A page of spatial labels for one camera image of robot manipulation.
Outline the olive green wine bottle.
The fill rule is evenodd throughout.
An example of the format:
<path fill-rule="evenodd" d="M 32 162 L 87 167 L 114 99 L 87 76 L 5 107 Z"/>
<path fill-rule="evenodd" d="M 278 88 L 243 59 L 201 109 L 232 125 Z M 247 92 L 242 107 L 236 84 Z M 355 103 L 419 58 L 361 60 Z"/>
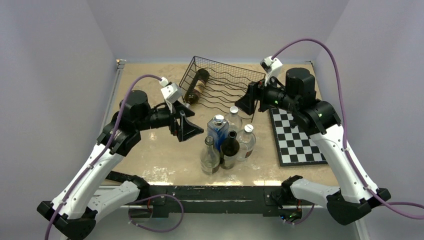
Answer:
<path fill-rule="evenodd" d="M 200 100 L 200 97 L 205 89 L 206 83 L 209 78 L 209 72 L 203 68 L 199 69 L 196 72 L 183 98 L 184 105 L 187 108 L 192 107 Z"/>

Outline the blue square glass bottle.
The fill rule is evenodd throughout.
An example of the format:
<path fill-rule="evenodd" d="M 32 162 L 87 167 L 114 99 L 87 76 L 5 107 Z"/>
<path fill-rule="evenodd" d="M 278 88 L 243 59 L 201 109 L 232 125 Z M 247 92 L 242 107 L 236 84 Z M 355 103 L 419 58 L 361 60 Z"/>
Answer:
<path fill-rule="evenodd" d="M 207 135 L 213 137 L 214 146 L 220 152 L 223 141 L 228 136 L 229 123 L 221 114 L 215 115 L 207 123 Z"/>

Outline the black wire wine rack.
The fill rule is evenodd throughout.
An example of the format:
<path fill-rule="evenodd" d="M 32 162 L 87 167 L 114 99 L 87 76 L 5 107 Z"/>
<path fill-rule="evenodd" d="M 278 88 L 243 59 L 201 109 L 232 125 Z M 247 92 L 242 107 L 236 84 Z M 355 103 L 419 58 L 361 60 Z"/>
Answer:
<path fill-rule="evenodd" d="M 217 114 L 228 114 L 230 107 L 245 95 L 249 83 L 258 82 L 265 77 L 263 72 L 252 68 L 194 56 L 179 83 L 183 98 L 200 69 L 207 70 L 210 76 L 199 101 L 190 107 L 195 112 L 195 116 L 190 119 L 204 125 Z"/>

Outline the clear glass bottle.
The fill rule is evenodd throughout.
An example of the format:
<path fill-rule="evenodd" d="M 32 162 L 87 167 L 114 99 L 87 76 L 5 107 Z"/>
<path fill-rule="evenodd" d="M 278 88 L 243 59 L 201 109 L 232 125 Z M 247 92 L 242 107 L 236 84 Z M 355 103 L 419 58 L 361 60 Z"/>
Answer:
<path fill-rule="evenodd" d="M 220 153 L 215 147 L 215 140 L 212 136 L 207 136 L 204 143 L 205 146 L 200 154 L 201 170 L 207 175 L 213 175 L 219 169 Z"/>

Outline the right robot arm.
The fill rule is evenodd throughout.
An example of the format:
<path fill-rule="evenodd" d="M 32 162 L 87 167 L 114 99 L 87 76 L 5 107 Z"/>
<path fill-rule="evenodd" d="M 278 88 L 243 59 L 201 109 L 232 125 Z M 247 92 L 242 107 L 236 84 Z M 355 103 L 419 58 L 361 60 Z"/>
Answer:
<path fill-rule="evenodd" d="M 390 192 L 378 187 L 361 168 L 353 153 L 343 144 L 343 126 L 333 106 L 317 99 L 315 77 L 306 68 L 287 70 L 285 86 L 251 82 L 245 95 L 235 105 L 248 115 L 258 110 L 278 108 L 292 115 L 293 127 L 299 127 L 323 154 L 338 182 L 337 187 L 311 182 L 299 175 L 281 184 L 280 198 L 292 204 L 305 200 L 326 208 L 341 225 L 353 223 L 391 198 Z"/>

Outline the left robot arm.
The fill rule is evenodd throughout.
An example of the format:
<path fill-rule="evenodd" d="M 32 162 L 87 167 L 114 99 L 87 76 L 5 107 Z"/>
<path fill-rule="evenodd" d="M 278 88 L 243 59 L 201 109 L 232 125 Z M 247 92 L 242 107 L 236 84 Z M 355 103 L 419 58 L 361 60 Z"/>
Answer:
<path fill-rule="evenodd" d="M 102 218 L 129 203 L 142 205 L 151 199 L 150 184 L 131 175 L 111 191 L 95 197 L 112 169 L 141 140 L 141 131 L 167 127 L 184 142 L 204 130 L 189 121 L 194 112 L 174 99 L 151 107 L 144 91 L 132 90 L 107 124 L 86 163 L 69 185 L 53 200 L 42 201 L 37 211 L 69 240 L 83 240 Z"/>

